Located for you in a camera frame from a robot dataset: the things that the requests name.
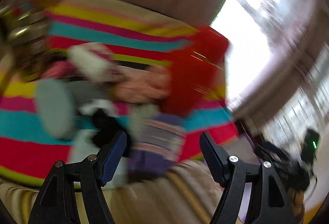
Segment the red thermos flask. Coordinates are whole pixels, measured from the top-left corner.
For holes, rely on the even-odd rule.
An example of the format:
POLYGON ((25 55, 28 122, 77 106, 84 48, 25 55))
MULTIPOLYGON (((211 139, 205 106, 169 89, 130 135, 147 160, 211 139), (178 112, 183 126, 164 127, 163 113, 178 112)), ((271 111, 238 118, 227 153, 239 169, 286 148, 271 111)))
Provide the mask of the red thermos flask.
POLYGON ((190 44, 169 54, 169 95, 160 111, 187 116, 210 91, 229 40, 208 25, 199 26, 190 44))

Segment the peach pink scrunched cloth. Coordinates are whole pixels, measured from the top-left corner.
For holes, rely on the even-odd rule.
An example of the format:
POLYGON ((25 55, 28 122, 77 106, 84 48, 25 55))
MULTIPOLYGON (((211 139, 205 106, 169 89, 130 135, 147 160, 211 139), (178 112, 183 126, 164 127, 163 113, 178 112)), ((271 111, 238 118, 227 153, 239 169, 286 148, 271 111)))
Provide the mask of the peach pink scrunched cloth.
POLYGON ((171 92, 171 73, 164 66, 151 65, 146 69, 120 66, 123 79, 113 88, 116 100, 132 104, 148 104, 163 100, 171 92))

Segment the light blue towel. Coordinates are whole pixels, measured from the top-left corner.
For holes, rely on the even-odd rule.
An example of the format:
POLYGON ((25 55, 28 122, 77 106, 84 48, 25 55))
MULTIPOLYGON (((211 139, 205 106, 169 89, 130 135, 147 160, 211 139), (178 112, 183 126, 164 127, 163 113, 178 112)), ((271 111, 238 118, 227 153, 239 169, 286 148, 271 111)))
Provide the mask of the light blue towel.
POLYGON ((36 86, 35 100, 45 131, 55 139, 72 139, 76 110, 65 83, 57 79, 41 80, 36 86))

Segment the lace window curtain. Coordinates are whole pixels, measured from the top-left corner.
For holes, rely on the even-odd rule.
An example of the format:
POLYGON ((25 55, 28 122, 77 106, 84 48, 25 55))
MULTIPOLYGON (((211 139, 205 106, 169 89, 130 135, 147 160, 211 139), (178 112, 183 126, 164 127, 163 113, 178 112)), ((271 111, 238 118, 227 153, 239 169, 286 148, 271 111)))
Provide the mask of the lace window curtain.
POLYGON ((250 118, 256 125, 270 120, 306 81, 328 38, 327 0, 283 0, 269 6, 268 19, 256 21, 266 32, 269 62, 246 83, 236 119, 250 118))

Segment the colourful striped tablecloth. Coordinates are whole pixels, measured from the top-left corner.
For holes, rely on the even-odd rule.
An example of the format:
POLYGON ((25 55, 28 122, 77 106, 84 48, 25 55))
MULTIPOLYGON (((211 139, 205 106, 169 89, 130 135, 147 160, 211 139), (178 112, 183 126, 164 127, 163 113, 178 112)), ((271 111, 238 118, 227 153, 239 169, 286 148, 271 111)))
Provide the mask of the colourful striped tablecloth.
POLYGON ((117 179, 198 159, 202 132, 237 138, 226 107, 229 41, 119 0, 1 8, 1 177, 40 187, 51 166, 128 134, 117 179))

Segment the floral white cloth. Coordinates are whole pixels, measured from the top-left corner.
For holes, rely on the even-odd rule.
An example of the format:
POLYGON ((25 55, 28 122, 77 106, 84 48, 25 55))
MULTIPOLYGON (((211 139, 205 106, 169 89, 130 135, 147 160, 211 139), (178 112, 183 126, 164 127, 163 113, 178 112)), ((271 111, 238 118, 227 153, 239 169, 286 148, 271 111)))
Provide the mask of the floral white cloth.
POLYGON ((115 82, 117 66, 112 52, 104 44, 89 42, 71 46, 68 61, 92 82, 115 82))

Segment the glass jar with gold lid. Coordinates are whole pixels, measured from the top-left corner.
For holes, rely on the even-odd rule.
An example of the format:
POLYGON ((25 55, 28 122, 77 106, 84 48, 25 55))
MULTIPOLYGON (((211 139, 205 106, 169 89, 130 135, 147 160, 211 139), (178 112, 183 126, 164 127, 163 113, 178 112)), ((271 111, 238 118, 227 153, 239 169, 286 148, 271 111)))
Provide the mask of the glass jar with gold lid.
POLYGON ((13 66, 23 81, 41 77, 45 70, 50 23, 43 10, 1 7, 1 36, 10 46, 13 66))

